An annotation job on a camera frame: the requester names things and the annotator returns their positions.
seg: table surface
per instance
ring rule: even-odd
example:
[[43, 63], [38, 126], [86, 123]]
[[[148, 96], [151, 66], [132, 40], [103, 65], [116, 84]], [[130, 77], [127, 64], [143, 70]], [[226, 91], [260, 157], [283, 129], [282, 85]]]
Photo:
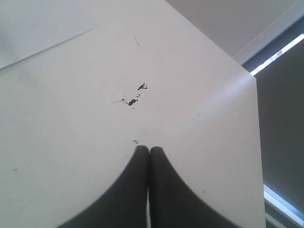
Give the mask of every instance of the table surface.
[[0, 227], [67, 221], [134, 140], [226, 218], [265, 227], [255, 79], [163, 0], [82, 4], [98, 28], [0, 72]]

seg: paper sheet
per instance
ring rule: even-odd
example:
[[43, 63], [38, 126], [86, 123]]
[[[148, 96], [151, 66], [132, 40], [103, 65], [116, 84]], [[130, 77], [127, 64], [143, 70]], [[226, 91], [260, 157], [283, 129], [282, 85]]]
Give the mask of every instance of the paper sheet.
[[96, 26], [72, 0], [0, 0], [0, 70]]

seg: ink stain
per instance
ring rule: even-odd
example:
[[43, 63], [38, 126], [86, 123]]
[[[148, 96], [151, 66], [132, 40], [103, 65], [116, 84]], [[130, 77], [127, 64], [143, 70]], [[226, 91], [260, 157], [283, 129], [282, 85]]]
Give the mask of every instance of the ink stain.
[[146, 85], [145, 83], [143, 83], [140, 87], [138, 87], [138, 91], [140, 91], [141, 89], [147, 89], [148, 85]]
[[133, 105], [136, 101], [138, 101], [138, 100], [132, 99], [132, 100], [128, 103], [128, 105], [131, 106], [131, 105]]

